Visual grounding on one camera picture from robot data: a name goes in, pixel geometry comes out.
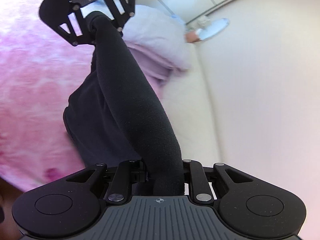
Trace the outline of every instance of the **black fabric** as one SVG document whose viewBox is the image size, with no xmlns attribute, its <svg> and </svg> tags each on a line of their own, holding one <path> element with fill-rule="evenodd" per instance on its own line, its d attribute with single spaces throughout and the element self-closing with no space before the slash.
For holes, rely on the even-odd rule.
<svg viewBox="0 0 320 240">
<path fill-rule="evenodd" d="M 183 195 L 180 147 L 160 101 L 108 17 L 92 15 L 96 49 L 64 112 L 68 134 L 86 165 L 143 158 L 153 195 Z"/>
</svg>

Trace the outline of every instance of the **pink blanket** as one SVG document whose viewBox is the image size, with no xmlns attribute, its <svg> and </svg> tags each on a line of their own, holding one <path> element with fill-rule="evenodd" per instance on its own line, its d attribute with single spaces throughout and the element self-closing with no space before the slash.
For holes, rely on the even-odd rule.
<svg viewBox="0 0 320 240">
<path fill-rule="evenodd" d="M 94 48 L 73 48 L 45 26 L 42 1 L 0 0 L 0 176 L 23 191 L 84 167 L 62 113 Z M 159 80 L 147 78 L 159 94 Z"/>
</svg>

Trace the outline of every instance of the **white cushion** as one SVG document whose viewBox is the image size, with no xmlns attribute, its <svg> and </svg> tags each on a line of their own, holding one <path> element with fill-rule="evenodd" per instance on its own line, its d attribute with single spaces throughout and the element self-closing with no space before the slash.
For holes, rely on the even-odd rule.
<svg viewBox="0 0 320 240">
<path fill-rule="evenodd" d="M 179 141 L 182 158 L 212 167 L 220 162 L 212 106 L 194 44 L 187 44 L 191 69 L 172 75 L 164 86 L 163 107 Z"/>
</svg>

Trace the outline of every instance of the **metal pin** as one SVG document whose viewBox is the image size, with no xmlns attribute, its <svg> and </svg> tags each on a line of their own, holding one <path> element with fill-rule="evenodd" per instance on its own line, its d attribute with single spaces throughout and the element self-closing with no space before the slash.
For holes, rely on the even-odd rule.
<svg viewBox="0 0 320 240">
<path fill-rule="evenodd" d="M 209 195 L 209 194 L 206 194 L 206 193 L 202 193 L 202 194 L 198 194 L 196 196 L 196 199 L 199 200 L 199 201 L 209 201 L 212 199 L 212 197 Z"/>
<path fill-rule="evenodd" d="M 108 197 L 108 199 L 109 199 L 110 201 L 117 202 L 117 201 L 123 200 L 123 199 L 124 199 L 124 196 L 121 195 L 121 194 L 115 193 L 115 194 L 111 194 L 111 195 Z"/>
<path fill-rule="evenodd" d="M 77 10 L 79 10 L 79 9 L 80 9 L 80 6 L 77 5 L 77 4 L 73 7 L 73 10 L 74 10 L 74 11 L 77 11 Z"/>
</svg>

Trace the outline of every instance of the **gray ridged grip plate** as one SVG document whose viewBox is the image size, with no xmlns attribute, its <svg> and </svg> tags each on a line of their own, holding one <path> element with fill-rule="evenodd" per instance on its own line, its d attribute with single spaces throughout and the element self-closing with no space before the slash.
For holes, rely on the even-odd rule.
<svg viewBox="0 0 320 240">
<path fill-rule="evenodd" d="M 21 240 L 31 240 L 25 236 Z M 188 197 L 133 196 L 109 207 L 90 229 L 68 240 L 248 240 L 226 228 L 210 207 Z M 299 240 L 291 236 L 287 240 Z"/>
</svg>

